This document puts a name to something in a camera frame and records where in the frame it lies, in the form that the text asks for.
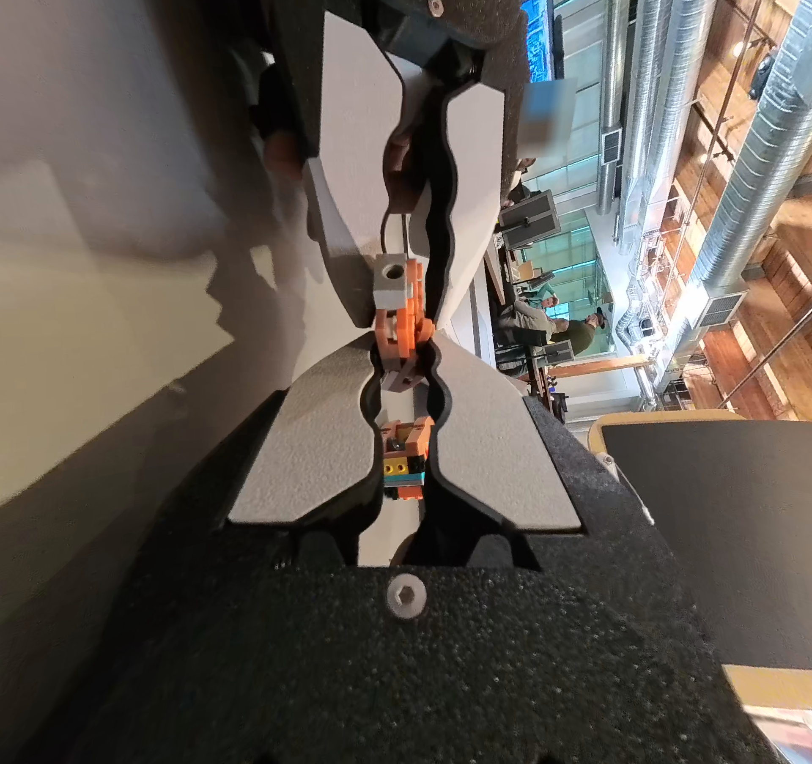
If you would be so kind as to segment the small air vent grille box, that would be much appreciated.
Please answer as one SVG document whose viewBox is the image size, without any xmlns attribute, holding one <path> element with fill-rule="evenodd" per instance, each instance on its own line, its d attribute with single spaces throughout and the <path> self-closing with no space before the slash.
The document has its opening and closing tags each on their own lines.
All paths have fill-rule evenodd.
<svg viewBox="0 0 812 764">
<path fill-rule="evenodd" d="M 748 292 L 747 288 L 743 288 L 734 292 L 708 296 L 697 314 L 694 328 L 706 330 L 726 325 L 731 321 Z"/>
</svg>

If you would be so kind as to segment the wall screen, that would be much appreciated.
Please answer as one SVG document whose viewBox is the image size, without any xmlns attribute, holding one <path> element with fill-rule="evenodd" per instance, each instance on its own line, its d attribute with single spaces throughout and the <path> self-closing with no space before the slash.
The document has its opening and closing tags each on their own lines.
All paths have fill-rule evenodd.
<svg viewBox="0 0 812 764">
<path fill-rule="evenodd" d="M 527 16 L 526 55 L 531 83 L 564 79 L 563 18 L 554 0 L 521 0 Z"/>
</svg>

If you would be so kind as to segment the wooden-edged table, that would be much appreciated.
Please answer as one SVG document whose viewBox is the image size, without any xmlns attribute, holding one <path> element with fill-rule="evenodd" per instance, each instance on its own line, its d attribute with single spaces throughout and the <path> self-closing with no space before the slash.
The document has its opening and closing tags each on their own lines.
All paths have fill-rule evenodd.
<svg viewBox="0 0 812 764">
<path fill-rule="evenodd" d="M 633 370 L 637 367 L 652 365 L 653 363 L 653 360 L 644 354 L 634 354 L 593 361 L 559 363 L 546 367 L 546 371 L 553 377 L 561 380 L 564 378 L 574 378 L 614 370 Z"/>
</svg>

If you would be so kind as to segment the orange brick plate assembly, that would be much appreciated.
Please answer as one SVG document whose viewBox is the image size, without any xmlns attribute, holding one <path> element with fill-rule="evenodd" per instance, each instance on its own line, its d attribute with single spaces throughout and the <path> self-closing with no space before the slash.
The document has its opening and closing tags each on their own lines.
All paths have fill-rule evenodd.
<svg viewBox="0 0 812 764">
<path fill-rule="evenodd" d="M 373 268 L 373 331 L 381 363 L 399 370 L 434 333 L 425 313 L 424 266 L 404 253 L 382 254 Z"/>
</svg>

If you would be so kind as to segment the black panel with wooden rim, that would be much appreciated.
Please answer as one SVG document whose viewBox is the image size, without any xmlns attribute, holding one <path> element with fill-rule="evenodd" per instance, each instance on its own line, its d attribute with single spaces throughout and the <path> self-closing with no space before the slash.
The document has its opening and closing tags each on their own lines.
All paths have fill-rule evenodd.
<svg viewBox="0 0 812 764">
<path fill-rule="evenodd" d="M 674 552 L 741 701 L 810 711 L 811 424 L 616 413 L 587 441 Z"/>
</svg>

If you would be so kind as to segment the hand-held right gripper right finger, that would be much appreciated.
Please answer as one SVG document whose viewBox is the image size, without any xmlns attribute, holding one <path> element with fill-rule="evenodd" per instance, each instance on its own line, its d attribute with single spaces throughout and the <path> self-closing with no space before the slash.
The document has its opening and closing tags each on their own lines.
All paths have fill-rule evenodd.
<svg viewBox="0 0 812 764">
<path fill-rule="evenodd" d="M 432 470 L 484 514 L 532 533 L 582 528 L 549 452 L 510 379 L 445 335 L 435 335 L 440 414 Z"/>
</svg>

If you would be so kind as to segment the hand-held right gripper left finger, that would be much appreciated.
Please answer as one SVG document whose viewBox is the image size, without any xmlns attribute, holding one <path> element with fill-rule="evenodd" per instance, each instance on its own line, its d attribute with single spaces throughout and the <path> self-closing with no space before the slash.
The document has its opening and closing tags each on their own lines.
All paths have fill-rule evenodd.
<svg viewBox="0 0 812 764">
<path fill-rule="evenodd" d="M 293 526 L 375 500 L 381 447 L 379 393 L 368 331 L 293 382 L 229 513 L 231 523 Z"/>
</svg>

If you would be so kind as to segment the person's left hand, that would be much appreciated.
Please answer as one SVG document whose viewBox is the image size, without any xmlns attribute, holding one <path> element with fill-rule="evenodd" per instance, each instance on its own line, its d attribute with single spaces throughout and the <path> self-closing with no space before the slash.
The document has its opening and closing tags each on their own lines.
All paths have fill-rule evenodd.
<svg viewBox="0 0 812 764">
<path fill-rule="evenodd" d="M 301 180 L 302 161 L 292 131 L 280 129 L 266 136 L 262 142 L 262 161 L 271 173 L 283 175 L 292 181 Z"/>
</svg>

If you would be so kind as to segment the multicoloured brick model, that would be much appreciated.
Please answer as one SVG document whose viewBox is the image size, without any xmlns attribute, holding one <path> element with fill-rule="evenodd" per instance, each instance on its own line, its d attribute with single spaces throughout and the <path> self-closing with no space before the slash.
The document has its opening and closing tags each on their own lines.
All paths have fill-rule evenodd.
<svg viewBox="0 0 812 764">
<path fill-rule="evenodd" d="M 382 425 L 383 489 L 387 497 L 402 501 L 423 498 L 433 425 L 431 416 L 420 416 L 414 422 L 392 421 Z"/>
</svg>

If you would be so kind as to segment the silver spiral air duct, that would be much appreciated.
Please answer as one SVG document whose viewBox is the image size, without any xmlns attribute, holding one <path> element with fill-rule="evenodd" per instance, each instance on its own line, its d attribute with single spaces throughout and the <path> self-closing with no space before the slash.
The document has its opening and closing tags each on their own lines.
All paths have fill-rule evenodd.
<svg viewBox="0 0 812 764">
<path fill-rule="evenodd" d="M 811 150 L 811 0 L 800 0 L 705 234 L 690 285 L 735 283 Z"/>
<path fill-rule="evenodd" d="M 620 192 L 620 173 L 626 145 L 628 69 L 634 49 L 636 0 L 604 0 L 601 99 L 598 117 L 599 214 L 608 214 Z"/>
<path fill-rule="evenodd" d="M 716 0 L 643 0 L 624 166 L 626 229 L 659 225 L 715 9 Z"/>
</svg>

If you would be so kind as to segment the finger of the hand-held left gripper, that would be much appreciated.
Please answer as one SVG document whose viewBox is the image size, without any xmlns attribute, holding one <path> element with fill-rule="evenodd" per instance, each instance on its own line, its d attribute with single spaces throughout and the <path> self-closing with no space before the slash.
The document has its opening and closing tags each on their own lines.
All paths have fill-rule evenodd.
<svg viewBox="0 0 812 764">
<path fill-rule="evenodd" d="M 431 180 L 408 224 L 425 312 L 446 328 L 468 293 L 500 211 L 504 95 L 476 83 L 444 99 L 428 146 Z"/>
<path fill-rule="evenodd" d="M 327 12 L 323 32 L 319 147 L 303 174 L 308 232 L 351 321 L 368 328 L 390 205 L 383 155 L 401 121 L 403 82 L 360 26 Z"/>
</svg>

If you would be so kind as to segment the grey desk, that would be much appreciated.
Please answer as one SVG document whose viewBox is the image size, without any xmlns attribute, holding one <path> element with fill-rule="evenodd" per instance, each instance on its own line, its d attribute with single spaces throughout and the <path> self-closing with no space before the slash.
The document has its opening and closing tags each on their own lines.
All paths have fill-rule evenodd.
<svg viewBox="0 0 812 764">
<path fill-rule="evenodd" d="M 432 470 L 447 327 L 381 389 L 263 164 L 253 8 L 2 0 L 2 762 L 536 761 L 532 554 Z M 375 500 L 231 523 L 293 382 L 368 331 Z M 381 427 L 420 416 L 423 498 L 389 498 Z"/>
</svg>

